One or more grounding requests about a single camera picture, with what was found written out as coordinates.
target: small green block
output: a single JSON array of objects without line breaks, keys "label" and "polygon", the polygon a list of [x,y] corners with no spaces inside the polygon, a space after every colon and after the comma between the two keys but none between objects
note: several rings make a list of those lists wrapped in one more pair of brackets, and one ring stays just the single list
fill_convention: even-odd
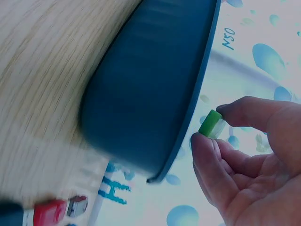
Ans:
[{"label": "small green block", "polygon": [[217,139],[225,125],[226,122],[222,119],[222,115],[214,110],[211,110],[198,132],[210,139]]}]

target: light wood grain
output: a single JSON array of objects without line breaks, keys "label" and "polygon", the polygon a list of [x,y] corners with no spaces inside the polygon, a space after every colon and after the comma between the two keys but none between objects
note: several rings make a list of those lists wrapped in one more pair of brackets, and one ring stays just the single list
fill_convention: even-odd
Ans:
[{"label": "light wood grain", "polygon": [[77,189],[97,192],[107,160],[79,133],[78,107],[138,2],[0,1],[0,197],[30,207]]}]

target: dark blue padded lid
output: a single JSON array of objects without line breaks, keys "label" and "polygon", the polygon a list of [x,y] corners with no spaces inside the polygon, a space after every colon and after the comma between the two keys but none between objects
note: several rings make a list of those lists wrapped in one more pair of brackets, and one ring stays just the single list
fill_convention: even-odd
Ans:
[{"label": "dark blue padded lid", "polygon": [[143,0],[87,86],[80,126],[114,160],[161,181],[200,92],[220,0]]}]

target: tablecloth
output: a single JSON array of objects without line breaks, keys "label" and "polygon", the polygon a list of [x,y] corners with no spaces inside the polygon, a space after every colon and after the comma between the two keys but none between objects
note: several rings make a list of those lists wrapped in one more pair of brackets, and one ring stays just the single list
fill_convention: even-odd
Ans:
[{"label": "tablecloth", "polygon": [[[299,0],[222,3],[197,107],[169,173],[161,184],[149,185],[110,162],[90,225],[224,225],[194,175],[190,137],[211,109],[243,96],[300,102],[300,23]],[[227,125],[220,138],[249,155],[271,152],[266,135],[252,128]]]}]

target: fingernail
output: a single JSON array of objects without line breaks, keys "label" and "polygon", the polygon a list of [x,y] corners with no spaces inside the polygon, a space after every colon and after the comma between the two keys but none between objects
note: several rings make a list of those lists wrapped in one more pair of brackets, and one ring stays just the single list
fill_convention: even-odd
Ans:
[{"label": "fingernail", "polygon": [[216,108],[216,111],[217,112],[220,112],[220,111],[222,111],[223,110],[223,108],[224,107],[226,107],[228,104],[226,104],[226,105],[220,105],[220,106],[218,106],[217,108]]}]

